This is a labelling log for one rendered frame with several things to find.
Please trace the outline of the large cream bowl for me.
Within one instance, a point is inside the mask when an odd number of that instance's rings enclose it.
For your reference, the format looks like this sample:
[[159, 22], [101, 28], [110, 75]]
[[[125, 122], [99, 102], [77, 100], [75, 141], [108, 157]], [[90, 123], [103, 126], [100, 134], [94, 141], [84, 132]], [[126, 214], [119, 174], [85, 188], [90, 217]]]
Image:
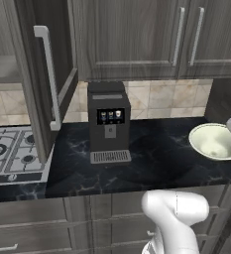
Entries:
[[200, 124], [190, 131], [188, 141], [197, 153], [208, 159], [231, 161], [231, 132], [223, 124]]

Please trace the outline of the dark grey tall cabinet panel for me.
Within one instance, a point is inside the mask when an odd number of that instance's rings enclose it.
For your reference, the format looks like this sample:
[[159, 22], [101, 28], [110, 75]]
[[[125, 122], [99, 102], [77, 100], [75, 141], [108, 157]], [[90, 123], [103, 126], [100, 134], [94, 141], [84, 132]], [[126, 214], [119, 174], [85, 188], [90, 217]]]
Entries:
[[231, 118], [231, 78], [213, 80], [204, 117], [208, 122], [221, 124]]

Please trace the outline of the wide grey wood cabinet door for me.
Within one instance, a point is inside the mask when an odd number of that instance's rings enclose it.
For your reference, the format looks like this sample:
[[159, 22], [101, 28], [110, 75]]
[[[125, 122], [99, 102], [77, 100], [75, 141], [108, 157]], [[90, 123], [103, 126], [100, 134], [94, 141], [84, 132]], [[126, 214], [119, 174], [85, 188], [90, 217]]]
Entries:
[[[178, 58], [173, 54], [185, 8]], [[79, 78], [174, 79], [189, 0], [72, 0]]]

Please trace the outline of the open grey wood cabinet door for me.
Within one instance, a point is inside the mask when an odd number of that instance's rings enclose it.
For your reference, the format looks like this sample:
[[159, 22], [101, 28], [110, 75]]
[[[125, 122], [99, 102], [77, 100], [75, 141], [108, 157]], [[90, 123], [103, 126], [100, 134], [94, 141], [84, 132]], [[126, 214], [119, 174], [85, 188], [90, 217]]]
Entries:
[[5, 7], [38, 158], [44, 163], [60, 129], [50, 127], [55, 116], [45, 49], [43, 40], [35, 37], [34, 27], [47, 26], [50, 31], [62, 125], [78, 82], [68, 0], [10, 0]]

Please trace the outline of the open grey cabinet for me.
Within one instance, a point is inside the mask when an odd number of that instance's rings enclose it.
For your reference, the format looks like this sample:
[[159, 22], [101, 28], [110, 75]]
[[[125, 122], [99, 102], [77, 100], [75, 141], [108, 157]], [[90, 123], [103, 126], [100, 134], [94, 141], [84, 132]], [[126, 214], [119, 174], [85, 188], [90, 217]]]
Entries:
[[3, 0], [0, 0], [0, 83], [19, 83], [20, 81], [6, 12]]

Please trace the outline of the grey wood drawer front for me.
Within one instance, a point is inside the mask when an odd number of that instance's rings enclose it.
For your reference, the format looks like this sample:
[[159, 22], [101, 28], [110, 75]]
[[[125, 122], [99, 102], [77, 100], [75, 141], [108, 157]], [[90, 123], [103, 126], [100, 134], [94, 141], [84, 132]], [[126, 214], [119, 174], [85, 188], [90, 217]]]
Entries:
[[65, 221], [61, 198], [0, 202], [0, 225]]
[[[196, 235], [215, 236], [219, 234], [216, 225], [217, 210], [211, 209], [206, 220], [192, 225]], [[147, 231], [153, 232], [155, 223], [147, 216], [124, 217], [112, 221], [112, 242], [132, 242], [148, 238]]]
[[[225, 204], [226, 189], [224, 185], [207, 186], [207, 187], [192, 187], [178, 189], [178, 191], [194, 192], [202, 194], [209, 203], [210, 207], [223, 208]], [[142, 197], [145, 191], [132, 191], [115, 193], [112, 195], [112, 214], [134, 214], [142, 213]]]
[[66, 228], [25, 227], [0, 229], [0, 247], [13, 246], [16, 243], [18, 243], [16, 250], [4, 251], [0, 254], [70, 248]]

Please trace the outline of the dark grey coffee machine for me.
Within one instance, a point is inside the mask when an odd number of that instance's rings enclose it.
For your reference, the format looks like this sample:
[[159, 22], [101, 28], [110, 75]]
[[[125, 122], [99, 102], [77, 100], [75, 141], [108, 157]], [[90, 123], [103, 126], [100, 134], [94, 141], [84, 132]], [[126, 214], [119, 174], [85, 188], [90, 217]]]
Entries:
[[87, 108], [90, 163], [93, 165], [129, 163], [131, 104], [124, 83], [89, 82]]

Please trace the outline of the silver gas hob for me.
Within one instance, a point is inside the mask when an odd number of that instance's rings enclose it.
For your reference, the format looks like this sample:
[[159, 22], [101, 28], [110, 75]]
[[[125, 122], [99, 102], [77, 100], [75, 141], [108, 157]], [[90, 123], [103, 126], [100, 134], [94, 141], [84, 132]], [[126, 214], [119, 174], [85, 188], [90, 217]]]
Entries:
[[[40, 162], [30, 126], [0, 127], [0, 186], [45, 183], [52, 156]], [[17, 175], [12, 183], [11, 174]]]

